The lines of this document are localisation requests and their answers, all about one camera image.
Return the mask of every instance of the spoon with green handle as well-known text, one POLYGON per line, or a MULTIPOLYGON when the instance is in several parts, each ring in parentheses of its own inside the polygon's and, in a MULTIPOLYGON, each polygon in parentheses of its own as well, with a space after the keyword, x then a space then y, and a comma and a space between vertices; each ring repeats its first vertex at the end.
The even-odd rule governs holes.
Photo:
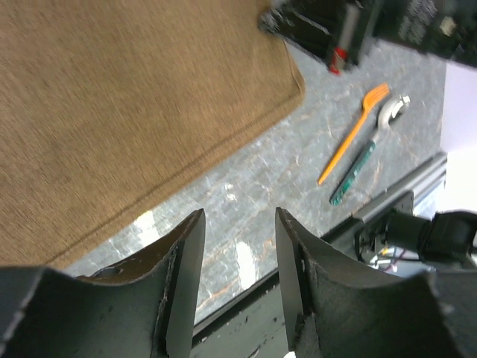
POLYGON ((377 129, 370 140, 367 141, 366 145, 359 153, 359 156, 351 165, 343 180, 340 182, 340 185, 338 185, 338 188, 336 188, 329 200, 330 204, 338 205, 341 203, 344 194, 351 187, 353 181, 358 176, 358 173, 361 171, 370 155, 373 153, 379 138, 384 132, 389 131, 391 128, 390 125, 396 121, 396 119, 398 119, 405 112, 405 110, 407 110, 410 102, 411 100, 407 95, 398 95, 391 98, 385 103, 384 106, 382 106, 378 116, 377 129))

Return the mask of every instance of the marble tabletop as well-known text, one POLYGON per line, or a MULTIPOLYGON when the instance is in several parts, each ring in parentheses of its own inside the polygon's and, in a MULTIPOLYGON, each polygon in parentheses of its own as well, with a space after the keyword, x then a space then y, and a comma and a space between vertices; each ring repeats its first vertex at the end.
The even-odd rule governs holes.
POLYGON ((191 211, 206 211, 206 244, 195 320, 277 267, 274 211, 284 207, 311 232, 327 232, 439 149, 445 63, 380 43, 341 77, 291 49, 306 80, 303 106, 213 170, 144 213, 66 271, 91 274, 159 239, 191 211), (388 82, 411 106, 380 142, 343 204, 333 189, 376 124, 374 110, 324 185, 316 180, 361 112, 367 91, 388 82))

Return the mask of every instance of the orange plastic fork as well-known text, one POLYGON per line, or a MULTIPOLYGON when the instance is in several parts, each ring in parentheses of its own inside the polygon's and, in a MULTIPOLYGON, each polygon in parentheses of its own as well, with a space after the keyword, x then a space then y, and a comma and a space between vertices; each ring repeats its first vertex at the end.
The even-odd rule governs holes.
POLYGON ((356 134, 358 134, 359 130, 363 126, 364 122, 366 121, 367 115, 371 112, 371 110, 376 106, 380 101, 382 101, 386 96, 389 94, 389 87, 388 84, 380 84, 378 87, 372 89, 367 93, 363 100, 363 113, 361 118, 356 122, 353 130, 348 137, 341 143, 340 148, 335 153, 331 161, 329 162, 328 166, 326 166, 323 174, 318 179, 318 184, 321 185, 325 179, 328 177, 329 173, 335 168, 336 164, 339 162, 341 157, 343 157, 344 152, 348 149, 351 142, 355 138, 356 134))

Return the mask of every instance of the brown towel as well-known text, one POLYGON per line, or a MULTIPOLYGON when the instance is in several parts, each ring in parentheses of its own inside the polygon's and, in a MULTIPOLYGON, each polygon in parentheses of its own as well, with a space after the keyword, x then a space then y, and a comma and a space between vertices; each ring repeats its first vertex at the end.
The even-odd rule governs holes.
POLYGON ((303 98, 261 0, 0 4, 2 265, 72 263, 303 98))

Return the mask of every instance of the utensil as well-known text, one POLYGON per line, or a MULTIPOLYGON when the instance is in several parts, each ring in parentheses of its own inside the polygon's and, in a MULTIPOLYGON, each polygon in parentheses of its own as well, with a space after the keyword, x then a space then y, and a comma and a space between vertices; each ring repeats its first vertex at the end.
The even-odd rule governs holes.
POLYGON ((409 107, 411 102, 410 98, 405 95, 399 95, 390 99, 382 107, 378 116, 377 129, 374 131, 373 136, 370 140, 367 141, 366 145, 361 150, 359 156, 355 159, 354 163, 351 165, 350 169, 344 176, 344 179, 338 185, 329 202, 333 205, 338 205, 343 200, 344 194, 348 191, 353 184, 353 181, 358 176, 358 173, 361 171, 362 167, 365 165, 370 155, 373 153, 374 148, 383 134, 391 128, 391 124, 394 123, 409 107))
POLYGON ((370 111, 376 106, 380 101, 382 101, 387 95, 389 94, 389 87, 388 84, 380 84, 378 87, 369 91, 369 93, 363 99, 363 113, 361 118, 356 122, 354 128, 351 130, 351 133, 348 134, 348 137, 341 143, 340 148, 333 156, 331 161, 329 162, 328 166, 325 168, 323 174, 318 179, 318 185, 321 185, 326 178, 328 177, 329 173, 335 168, 338 161, 343 157, 344 152, 348 149, 351 142, 355 138, 356 134, 358 134, 359 130, 366 121, 367 115, 370 111))

